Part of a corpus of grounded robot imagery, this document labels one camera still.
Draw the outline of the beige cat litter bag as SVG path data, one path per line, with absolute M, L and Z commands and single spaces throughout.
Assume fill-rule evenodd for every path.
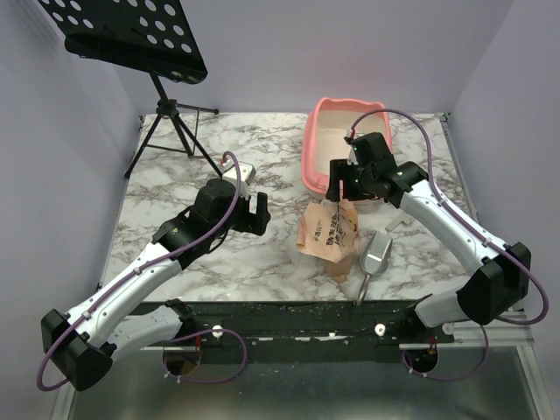
M 297 248 L 318 258 L 325 273 L 342 284 L 360 254 L 358 212 L 346 199 L 339 202 L 312 202 L 298 223 Z

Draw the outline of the silver metal scoop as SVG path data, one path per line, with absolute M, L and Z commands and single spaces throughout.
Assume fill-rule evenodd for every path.
M 355 303 L 361 305 L 372 279 L 382 275 L 389 266 L 389 259 L 393 247 L 393 239 L 383 232 L 375 232 L 360 255 L 360 268 L 364 279 L 360 285 Z

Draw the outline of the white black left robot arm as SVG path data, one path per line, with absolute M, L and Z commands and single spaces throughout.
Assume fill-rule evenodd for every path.
M 162 223 L 136 259 L 93 296 L 67 311 L 51 310 L 40 321 L 45 362 L 63 374 L 77 391 L 97 384 L 115 361 L 160 342 L 183 346 L 206 334 L 219 339 L 227 329 L 203 329 L 193 309 L 179 299 L 132 316 L 145 298 L 197 259 L 230 231 L 261 236 L 271 216 L 268 196 L 255 196 L 250 208 L 248 184 L 236 178 L 213 178 L 194 203 Z

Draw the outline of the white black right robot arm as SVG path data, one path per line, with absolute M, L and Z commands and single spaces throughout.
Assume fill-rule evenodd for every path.
M 526 246 L 508 245 L 489 234 L 433 187 L 418 164 L 397 164 L 382 134 L 369 133 L 349 145 L 348 157 L 329 164 L 326 198 L 332 202 L 381 198 L 403 210 L 451 251 L 469 277 L 456 290 L 414 304 L 402 322 L 408 340 L 423 342 L 445 323 L 471 320 L 485 326 L 526 297 L 525 271 L 531 259 Z

